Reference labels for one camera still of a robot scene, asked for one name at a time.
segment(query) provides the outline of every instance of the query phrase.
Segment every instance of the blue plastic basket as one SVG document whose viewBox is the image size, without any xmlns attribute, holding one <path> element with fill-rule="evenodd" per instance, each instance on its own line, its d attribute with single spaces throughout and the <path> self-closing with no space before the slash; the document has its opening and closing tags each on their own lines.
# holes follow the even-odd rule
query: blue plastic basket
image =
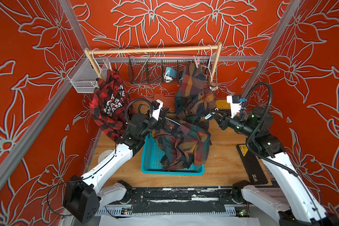
<svg viewBox="0 0 339 226">
<path fill-rule="evenodd" d="M 157 141 L 150 137 L 146 137 L 145 145 L 142 152 L 142 163 L 140 169 L 145 174 L 167 174 L 167 175 L 190 175 L 201 176 L 205 172 L 205 166 L 191 165 L 189 169 L 180 169 L 176 171 L 162 171 L 161 159 L 164 156 L 157 144 Z"/>
</svg>

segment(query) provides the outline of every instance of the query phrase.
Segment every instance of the wooden clothes rack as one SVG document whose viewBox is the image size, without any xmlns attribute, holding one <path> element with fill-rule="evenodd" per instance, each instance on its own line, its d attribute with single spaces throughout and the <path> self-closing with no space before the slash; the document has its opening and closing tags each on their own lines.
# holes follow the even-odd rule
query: wooden clothes rack
<svg viewBox="0 0 339 226">
<path fill-rule="evenodd" d="M 210 82 L 212 82 L 213 76 L 215 75 L 216 66 L 217 66 L 218 58 L 220 56 L 221 48 L 222 48 L 222 43 L 219 42 L 215 46 L 208 45 L 208 46 L 167 47 L 167 48 L 143 48 L 143 49 L 138 48 L 138 49 L 123 49 L 123 50 L 89 50 L 88 48 L 85 48 L 84 53 L 87 56 L 90 64 L 93 66 L 98 77 L 103 79 L 100 73 L 99 66 L 97 65 L 95 59 L 93 58 L 94 55 L 118 54 L 118 53 L 144 53 L 144 52 L 176 52 L 176 51 L 191 51 L 191 50 L 216 50 L 215 58 L 212 63 L 212 70 L 211 70 Z"/>
</svg>

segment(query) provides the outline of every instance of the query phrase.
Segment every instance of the red plaid shirt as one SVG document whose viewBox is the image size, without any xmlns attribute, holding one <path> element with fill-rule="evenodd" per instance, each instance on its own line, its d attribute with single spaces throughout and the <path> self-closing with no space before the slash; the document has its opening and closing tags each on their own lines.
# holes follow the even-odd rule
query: red plaid shirt
<svg viewBox="0 0 339 226">
<path fill-rule="evenodd" d="M 131 101 L 118 70 L 108 70 L 106 81 L 98 80 L 99 89 L 94 90 L 90 113 L 95 123 L 113 141 L 118 141 L 126 129 L 124 111 Z"/>
</svg>

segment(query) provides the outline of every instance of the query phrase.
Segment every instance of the red floral wallpaper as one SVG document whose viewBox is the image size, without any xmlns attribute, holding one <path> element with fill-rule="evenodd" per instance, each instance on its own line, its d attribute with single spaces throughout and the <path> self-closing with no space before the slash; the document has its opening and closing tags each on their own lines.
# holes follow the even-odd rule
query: red floral wallpaper
<svg viewBox="0 0 339 226">
<path fill-rule="evenodd" d="M 46 201 L 49 188 L 82 175 L 98 126 L 89 112 L 90 96 L 71 88 L 0 191 L 0 225 L 57 225 L 60 217 Z M 51 208 L 63 213 L 65 187 L 49 195 Z"/>
<path fill-rule="evenodd" d="M 57 0 L 0 0 L 0 163 L 83 54 Z M 0 225 L 58 224 L 44 195 L 81 175 L 98 127 L 71 89 L 0 191 Z M 63 188 L 50 194 L 63 212 Z"/>
<path fill-rule="evenodd" d="M 339 217 L 339 0 L 301 3 L 260 80 L 274 90 L 272 133 L 315 197 Z M 265 106 L 267 91 L 258 89 L 251 102 Z"/>
<path fill-rule="evenodd" d="M 0 162 L 82 54 L 57 0 L 0 1 Z"/>
<path fill-rule="evenodd" d="M 222 56 L 261 55 L 289 3 L 288 0 L 70 2 L 91 49 L 203 46 L 222 42 Z M 211 51 L 187 53 L 209 56 Z M 240 92 L 255 65 L 254 62 L 219 65 L 214 78 L 220 88 L 217 98 Z M 120 69 L 133 98 L 178 90 L 177 85 L 171 84 L 130 84 L 127 65 L 116 64 L 116 68 Z"/>
</svg>

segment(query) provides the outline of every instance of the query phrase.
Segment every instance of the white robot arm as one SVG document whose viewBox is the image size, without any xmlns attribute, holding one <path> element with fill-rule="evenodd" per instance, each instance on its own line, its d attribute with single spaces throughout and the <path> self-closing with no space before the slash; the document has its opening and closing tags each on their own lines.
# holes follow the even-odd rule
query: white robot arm
<svg viewBox="0 0 339 226">
<path fill-rule="evenodd" d="M 269 168 L 289 205 L 267 196 L 247 181 L 233 185 L 232 200 L 238 204 L 248 201 L 256 205 L 280 225 L 339 225 L 339 219 L 326 212 L 298 176 L 281 142 L 269 133 L 273 117 L 268 110 L 254 107 L 249 118 L 242 120 L 241 116 L 235 115 L 243 109 L 240 98 L 229 96 L 227 101 L 233 112 L 216 109 L 210 114 L 221 129 L 230 127 L 237 133 L 248 136 L 246 143 L 249 151 L 258 156 Z M 81 178 L 73 176 L 67 183 L 63 206 L 81 223 L 88 222 L 100 207 L 108 203 L 119 200 L 126 203 L 130 200 L 128 191 L 131 191 L 131 186 L 124 181 L 118 181 L 107 188 L 102 187 L 122 164 L 141 149 L 145 136 L 154 126 L 164 122 L 168 109 L 161 109 L 163 102 L 160 100 L 152 103 L 155 105 L 154 112 L 150 114 L 151 117 L 146 123 L 139 119 L 142 116 L 133 116 L 128 125 L 131 128 L 130 133 L 124 135 L 116 151 Z"/>
<path fill-rule="evenodd" d="M 115 150 L 89 172 L 80 178 L 74 175 L 67 182 L 63 206 L 82 224 L 88 222 L 100 207 L 108 203 L 130 201 L 132 187 L 128 183 L 118 181 L 110 187 L 102 187 L 120 166 L 140 151 L 145 137 L 158 124 L 164 123 L 168 112 L 168 108 L 162 109 L 162 101 L 149 102 L 143 98 L 132 101 L 125 112 L 128 112 L 129 107 L 136 101 L 148 102 L 149 117 L 140 112 L 134 114 L 131 120 L 126 116 L 127 129 Z"/>
</svg>

